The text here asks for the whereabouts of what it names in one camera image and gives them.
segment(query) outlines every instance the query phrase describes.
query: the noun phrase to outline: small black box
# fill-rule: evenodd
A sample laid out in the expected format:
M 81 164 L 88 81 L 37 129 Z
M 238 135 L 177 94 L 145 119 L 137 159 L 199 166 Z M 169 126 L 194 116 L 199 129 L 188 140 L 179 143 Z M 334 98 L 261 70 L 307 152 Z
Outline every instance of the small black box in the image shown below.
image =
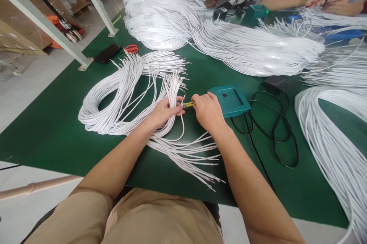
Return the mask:
M 213 18 L 217 19 L 219 17 L 219 19 L 225 19 L 227 16 L 227 13 L 228 13 L 228 10 L 226 8 L 220 7 L 214 10 Z
M 282 92 L 286 93 L 293 86 L 293 83 L 282 76 L 272 76 L 261 85 L 270 93 L 279 96 Z

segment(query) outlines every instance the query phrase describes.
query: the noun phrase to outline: black smartphone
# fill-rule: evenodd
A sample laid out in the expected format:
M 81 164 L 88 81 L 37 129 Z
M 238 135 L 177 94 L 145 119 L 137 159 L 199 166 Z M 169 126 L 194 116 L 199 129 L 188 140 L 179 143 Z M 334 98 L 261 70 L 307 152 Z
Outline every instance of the black smartphone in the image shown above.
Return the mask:
M 104 49 L 102 53 L 94 58 L 94 61 L 99 63 L 107 63 L 110 59 L 114 57 L 120 50 L 122 46 L 118 44 L 112 44 L 108 48 Z

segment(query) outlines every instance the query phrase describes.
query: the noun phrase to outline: black power cord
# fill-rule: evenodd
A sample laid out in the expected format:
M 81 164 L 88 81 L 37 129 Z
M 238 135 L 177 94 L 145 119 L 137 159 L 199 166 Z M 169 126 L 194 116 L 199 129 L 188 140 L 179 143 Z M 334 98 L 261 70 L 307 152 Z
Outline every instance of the black power cord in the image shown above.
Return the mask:
M 261 94 L 261 93 L 263 93 L 263 94 L 267 94 L 267 95 L 270 95 L 270 96 L 272 96 L 273 98 L 275 98 L 275 99 L 279 102 L 279 104 L 280 104 L 280 106 L 281 106 L 281 110 L 279 111 L 279 110 L 275 109 L 274 107 L 272 107 L 271 105 L 268 105 L 267 103 L 265 103 L 265 102 L 263 102 L 263 101 L 259 101 L 259 100 L 257 100 L 257 99 L 256 99 L 257 95 L 258 95 L 258 94 Z M 259 160 L 260 160 L 260 164 L 261 164 L 261 166 L 262 166 L 262 168 L 263 168 L 263 170 L 264 170 L 264 173 L 265 173 L 265 176 L 266 176 L 266 178 L 267 178 L 267 180 L 268 180 L 268 182 L 269 182 L 269 185 L 272 187 L 272 189 L 273 189 L 273 190 L 274 190 L 273 183 L 271 182 L 271 179 L 270 179 L 270 177 L 269 177 L 269 175 L 268 175 L 268 173 L 267 173 L 267 171 L 266 171 L 266 169 L 265 169 L 264 163 L 262 162 L 261 157 L 260 157 L 260 155 L 259 155 L 259 152 L 258 152 L 258 150 L 257 150 L 257 148 L 256 148 L 255 142 L 254 142 L 253 137 L 252 137 L 252 132 L 253 132 L 253 129 L 254 129 L 254 124 L 255 124 L 255 125 L 256 125 L 260 130 L 261 130 L 261 132 L 263 132 L 263 133 L 265 134 L 265 136 L 267 136 L 267 137 L 272 141 L 272 143 L 273 143 L 273 150 L 274 150 L 275 156 L 276 156 L 276 158 L 278 159 L 278 161 L 280 162 L 280 164 L 281 164 L 281 165 L 283 165 L 284 167 L 289 168 L 289 169 L 295 168 L 295 167 L 298 165 L 298 163 L 299 163 L 299 151 L 298 151 L 298 145 L 297 145 L 297 141 L 296 141 L 296 139 L 295 139 L 295 136 L 294 136 L 294 134 L 293 134 L 293 131 L 292 131 L 291 125 L 290 125 L 290 123 L 289 123 L 289 121 L 288 121 L 288 119 L 287 119 L 287 117 L 286 117 L 286 113 L 287 113 L 287 111 L 288 111 L 289 103 L 290 103 L 290 102 L 289 102 L 289 97 L 288 97 L 288 95 L 287 95 L 287 93 L 286 93 L 286 92 L 282 92 L 281 94 L 284 94 L 284 96 L 285 96 L 285 98 L 286 98 L 286 100 L 287 100 L 287 103 L 286 103 L 286 105 L 285 105 L 285 106 L 283 105 L 283 103 L 281 102 L 281 100 L 280 100 L 277 96 L 275 96 L 275 95 L 273 95 L 273 94 L 271 94 L 271 93 L 269 93 L 269 92 L 262 91 L 262 90 L 257 91 L 257 92 L 253 95 L 253 98 L 252 98 L 251 100 L 248 100 L 248 102 L 250 103 L 251 107 L 252 107 L 252 105 L 253 105 L 253 103 L 254 103 L 254 102 L 256 102 L 256 103 L 261 103 L 261 104 L 263 104 L 263 105 L 265 105 L 265 106 L 269 107 L 270 109 L 272 109 L 273 111 L 275 111 L 275 112 L 277 112 L 277 113 L 278 113 L 278 116 L 277 116 L 277 118 L 276 118 L 276 121 L 275 121 L 275 123 L 274 123 L 274 125 L 273 125 L 273 127 L 272 127 L 272 130 L 271 130 L 271 133 L 270 133 L 270 134 L 268 134 L 268 133 L 267 133 L 267 132 L 266 132 L 266 131 L 265 131 L 265 130 L 264 130 L 264 129 L 259 125 L 259 123 L 255 120 L 255 118 L 254 118 L 254 117 L 253 117 L 253 115 L 252 115 L 251 110 L 249 110 L 248 112 L 244 113 L 245 122 L 246 122 L 246 126 L 247 126 L 247 131 L 248 131 L 248 132 L 244 132 L 244 131 L 242 131 L 242 130 L 237 126 L 237 124 L 235 123 L 234 119 L 233 119 L 233 118 L 231 118 L 231 121 L 232 121 L 232 123 L 233 123 L 234 127 L 238 130 L 238 132 L 240 132 L 240 133 L 241 133 L 241 134 L 243 134 L 243 135 L 249 135 L 249 136 L 250 136 L 252 146 L 253 146 L 253 148 L 255 149 L 255 152 L 256 152 L 256 154 L 257 154 L 257 156 L 258 156 Z M 247 116 L 250 118 L 250 120 L 251 120 L 251 129 L 250 129 L 249 125 L 248 125 L 248 120 L 247 120 L 246 115 L 247 115 Z M 284 121 L 285 127 L 286 127 L 286 129 L 287 129 L 287 136 L 286 136 L 284 139 L 282 139 L 282 140 L 278 140 L 278 139 L 275 137 L 275 132 L 276 132 L 276 129 L 277 129 L 277 127 L 278 127 L 278 125 L 279 125 L 279 123 L 280 123 L 280 121 L 281 121 L 281 120 L 283 120 L 283 121 Z M 294 163 L 292 163 L 291 165 L 289 165 L 289 164 L 285 164 L 285 163 L 283 162 L 283 160 L 281 159 L 281 157 L 279 156 L 279 154 L 278 154 L 278 152 L 277 152 L 277 150 L 276 150 L 276 144 L 279 144 L 279 143 L 285 143 L 285 142 L 286 142 L 286 141 L 288 141 L 291 137 L 292 137 L 292 139 L 293 139 L 293 141 L 294 141 L 294 145 L 295 145 L 295 148 L 296 148 L 296 161 L 295 161 Z
M 264 93 L 264 94 L 267 94 L 267 95 L 270 95 L 272 96 L 273 98 L 275 98 L 281 105 L 281 110 L 278 111 L 277 109 L 275 109 L 274 107 L 268 105 L 267 103 L 263 102 L 263 101 L 259 101 L 259 100 L 256 100 L 256 96 L 257 94 L 260 94 L 260 93 Z M 287 93 L 285 92 L 282 92 L 281 94 L 284 94 L 284 96 L 286 97 L 287 99 L 287 104 L 286 106 L 284 107 L 281 100 L 277 97 L 277 96 L 274 96 L 273 94 L 269 93 L 269 92 L 266 92 L 266 91 L 257 91 L 254 95 L 253 95 L 253 98 L 252 100 L 249 100 L 250 102 L 250 105 L 252 107 L 253 105 L 253 102 L 258 102 L 258 103 L 261 103 L 261 104 L 264 104 L 266 105 L 267 107 L 269 107 L 270 109 L 274 110 L 275 112 L 278 113 L 278 116 L 276 118 L 276 121 L 274 123 L 274 126 L 271 130 L 271 133 L 268 134 L 265 132 L 265 130 L 259 125 L 259 123 L 255 120 L 255 118 L 253 117 L 252 113 L 251 113 L 251 110 L 249 110 L 249 113 L 250 113 L 250 116 L 253 120 L 253 122 L 258 126 L 258 128 L 273 142 L 273 150 L 274 150 L 274 154 L 276 156 L 276 158 L 278 159 L 278 161 L 280 162 L 280 164 L 282 164 L 282 166 L 286 167 L 286 168 L 289 168 L 289 169 L 292 169 L 292 168 L 295 168 L 298 163 L 299 163 L 299 151 L 298 151 L 298 145 L 297 145 L 297 141 L 296 141 L 296 138 L 293 134 L 293 131 L 292 131 L 292 128 L 291 128 L 291 124 L 289 123 L 287 117 L 286 117 L 286 113 L 288 111 L 288 108 L 289 108 L 289 97 L 287 95 Z M 283 120 L 284 123 L 285 123 L 285 126 L 287 128 L 287 137 L 285 137 L 283 140 L 277 140 L 276 137 L 275 137 L 275 132 L 276 132 L 276 128 L 278 127 L 280 121 Z M 281 157 L 279 156 L 277 150 L 276 150 L 276 144 L 277 143 L 285 143 L 286 141 L 288 141 L 290 139 L 290 137 L 292 137 L 293 139 L 293 142 L 294 142 L 294 146 L 296 148 L 296 160 L 295 162 L 293 162 L 291 165 L 288 165 L 288 164 L 285 164 L 282 160 L 281 160 Z
M 10 166 L 10 167 L 6 167 L 6 168 L 1 168 L 0 171 L 6 170 L 6 169 L 11 169 L 11 168 L 17 168 L 18 166 L 21 166 L 21 165 L 15 165 L 15 166 Z
M 247 114 L 247 115 L 249 116 L 249 118 L 250 118 L 250 121 L 251 121 L 251 129 L 250 129 L 250 127 L 248 126 L 248 122 L 247 122 L 246 114 Z M 244 117 L 245 117 L 245 122 L 246 122 L 246 127 L 247 127 L 247 130 L 248 130 L 248 133 L 243 132 L 242 130 L 240 130 L 240 129 L 238 128 L 238 126 L 236 125 L 236 123 L 234 122 L 234 119 L 233 119 L 233 118 L 231 118 L 232 123 L 233 123 L 234 127 L 235 127 L 235 128 L 236 128 L 236 129 L 241 133 L 241 134 L 246 135 L 246 136 L 250 136 L 252 146 L 253 146 L 253 148 L 255 149 L 255 152 L 256 152 L 256 154 L 257 154 L 257 157 L 259 158 L 259 161 L 260 161 L 261 167 L 263 168 L 263 171 L 264 171 L 265 176 L 266 176 L 266 178 L 267 178 L 267 180 L 268 180 L 268 182 L 269 182 L 269 185 L 270 185 L 270 187 L 273 189 L 273 191 L 275 192 L 274 185 L 273 185 L 273 183 L 272 183 L 272 181 L 271 181 L 271 179 L 270 179 L 270 177 L 269 177 L 269 175 L 268 175 L 268 172 L 267 172 L 267 171 L 266 171 L 266 169 L 265 169 L 264 163 L 263 163 L 263 161 L 261 160 L 261 157 L 260 157 L 260 155 L 259 155 L 259 152 L 257 151 L 257 148 L 256 148 L 255 143 L 254 143 L 253 138 L 252 138 L 252 134 L 251 134 L 251 133 L 252 133 L 252 130 L 253 130 L 253 120 L 252 120 L 252 118 L 251 118 L 250 114 L 249 114 L 249 113 L 247 113 L 247 112 L 245 112 L 245 113 L 244 113 Z

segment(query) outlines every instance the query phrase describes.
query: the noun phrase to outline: person's left hand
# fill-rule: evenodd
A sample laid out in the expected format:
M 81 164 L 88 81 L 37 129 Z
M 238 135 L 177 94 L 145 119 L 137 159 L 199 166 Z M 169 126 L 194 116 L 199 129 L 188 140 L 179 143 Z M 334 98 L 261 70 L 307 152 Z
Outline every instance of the person's left hand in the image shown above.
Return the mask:
M 324 7 L 323 11 L 326 13 L 337 14 L 341 8 L 346 6 L 350 0 L 328 0 Z
M 183 101 L 185 98 L 181 96 L 177 96 L 177 101 Z M 176 102 L 176 107 L 169 108 L 169 100 L 165 98 L 159 101 L 156 104 L 154 110 L 149 114 L 146 118 L 146 123 L 154 127 L 154 129 L 160 128 L 170 116 L 175 115 L 181 116 L 181 113 L 184 114 L 185 110 L 183 110 L 182 105 L 179 102 Z

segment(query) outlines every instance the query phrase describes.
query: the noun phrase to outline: bundle of white wires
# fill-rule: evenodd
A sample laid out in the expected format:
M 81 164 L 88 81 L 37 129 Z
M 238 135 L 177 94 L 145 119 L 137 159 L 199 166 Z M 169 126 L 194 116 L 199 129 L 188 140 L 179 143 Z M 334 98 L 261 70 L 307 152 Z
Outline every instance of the bundle of white wires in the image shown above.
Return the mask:
M 153 50 L 175 50 L 199 26 L 205 0 L 123 0 L 129 33 Z
M 298 74 L 325 49 L 308 38 L 281 37 L 218 20 L 203 21 L 193 40 L 204 54 L 251 76 Z
M 325 43 L 325 38 L 311 31 L 311 20 L 292 20 L 287 23 L 284 20 L 275 19 L 272 25 L 262 25 L 256 29 L 281 37 L 306 37 L 321 44 Z
M 367 49 L 354 46 L 327 47 L 319 61 L 306 64 L 315 72 L 301 74 L 301 81 L 309 86 L 367 88 Z
M 309 88 L 296 96 L 295 109 L 311 152 L 349 220 L 343 243 L 353 231 L 367 243 L 367 159 L 329 119 L 319 99 L 336 104 L 367 122 L 367 89 Z
M 299 13 L 302 18 L 310 19 L 312 26 L 343 26 L 345 28 L 332 30 L 328 34 L 336 34 L 346 30 L 360 29 L 367 30 L 367 16 L 342 16 L 330 14 L 320 8 L 301 8 Z
M 129 135 L 153 111 L 160 100 L 168 97 L 170 107 L 175 107 L 179 89 L 185 88 L 182 82 L 183 78 L 179 76 L 179 73 L 185 73 L 184 65 L 186 62 L 172 52 L 157 51 L 143 57 L 138 54 L 127 54 L 127 57 L 121 61 L 122 65 L 116 64 L 118 71 L 97 83 L 83 101 L 78 119 L 85 124 L 87 131 L 96 131 L 99 134 Z M 134 88 L 141 75 L 149 76 L 149 82 L 146 90 L 133 99 Z M 157 77 L 162 78 L 159 92 L 156 83 Z M 151 105 L 131 122 L 127 122 L 127 117 L 146 96 L 150 88 L 154 88 Z M 100 111 L 99 104 L 113 91 L 117 91 L 115 98 Z M 171 116 L 167 123 L 152 135 L 148 146 L 166 154 L 181 169 L 192 174 L 212 189 L 208 182 L 221 180 L 201 170 L 197 165 L 216 165 L 212 161 L 217 160 L 219 155 L 204 157 L 197 155 L 197 153 L 216 148 L 215 143 L 198 145 L 199 142 L 211 138 L 208 132 L 191 143 L 179 143 L 185 131 L 182 115 L 182 135 L 176 140 L 164 139 L 163 137 L 171 130 L 174 121 L 175 115 Z

